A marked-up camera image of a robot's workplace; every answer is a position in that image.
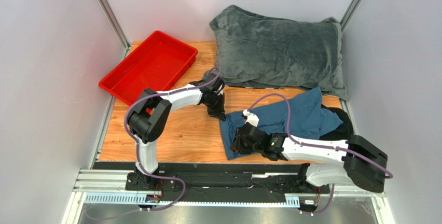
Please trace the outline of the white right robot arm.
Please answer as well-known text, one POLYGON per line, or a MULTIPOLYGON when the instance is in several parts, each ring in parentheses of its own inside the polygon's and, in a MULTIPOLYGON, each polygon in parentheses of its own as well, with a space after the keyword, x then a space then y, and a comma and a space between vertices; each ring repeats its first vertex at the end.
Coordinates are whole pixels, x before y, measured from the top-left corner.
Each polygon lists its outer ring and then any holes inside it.
POLYGON ((386 166, 388 155, 359 135, 349 140, 320 141, 260 130, 250 123, 236 130, 230 150, 237 154, 259 153, 271 160, 306 160, 301 180, 316 187, 350 184, 383 193, 385 180, 392 178, 386 166))

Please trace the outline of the black baseball cap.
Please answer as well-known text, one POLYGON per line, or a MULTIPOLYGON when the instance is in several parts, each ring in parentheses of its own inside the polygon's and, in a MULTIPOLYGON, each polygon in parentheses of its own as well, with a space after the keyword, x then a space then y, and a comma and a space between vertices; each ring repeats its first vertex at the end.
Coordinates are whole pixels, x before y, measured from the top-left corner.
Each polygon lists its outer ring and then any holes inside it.
POLYGON ((347 112, 345 112, 340 108, 326 107, 325 105, 321 105, 321 108, 336 113, 343 123, 334 131, 320 136, 320 140, 322 141, 339 141, 344 139, 348 140, 352 135, 355 134, 353 123, 347 112))

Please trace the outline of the blue t shirt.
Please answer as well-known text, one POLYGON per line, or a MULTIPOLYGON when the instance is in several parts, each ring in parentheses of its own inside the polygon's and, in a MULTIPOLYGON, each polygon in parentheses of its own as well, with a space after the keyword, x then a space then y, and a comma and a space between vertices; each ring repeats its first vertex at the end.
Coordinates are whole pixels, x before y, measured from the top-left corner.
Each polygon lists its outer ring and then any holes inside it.
MULTIPOLYGON (((319 139, 320 136, 334 131, 343 122, 327 109, 322 109, 322 93, 318 87, 299 94, 288 100, 290 104, 290 134, 307 139, 319 139)), ((252 113, 259 118, 258 128, 270 133, 286 133, 287 105, 284 100, 253 107, 252 113)), ((226 115, 226 121, 220 121, 220 133, 228 160, 242 157, 230 150, 237 128, 242 127, 245 121, 242 111, 234 111, 226 115)))

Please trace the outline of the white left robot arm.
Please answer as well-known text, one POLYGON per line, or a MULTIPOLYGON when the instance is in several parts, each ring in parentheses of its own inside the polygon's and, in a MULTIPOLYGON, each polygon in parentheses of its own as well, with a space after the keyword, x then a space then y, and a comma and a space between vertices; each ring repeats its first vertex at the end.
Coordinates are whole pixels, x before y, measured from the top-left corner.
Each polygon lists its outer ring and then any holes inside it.
POLYGON ((211 75, 176 90, 145 89, 142 92, 124 117, 125 130, 136 144, 135 169, 127 176, 127 190, 154 190, 159 183, 157 140, 171 112, 203 104, 210 117, 226 121, 224 86, 222 79, 211 75))

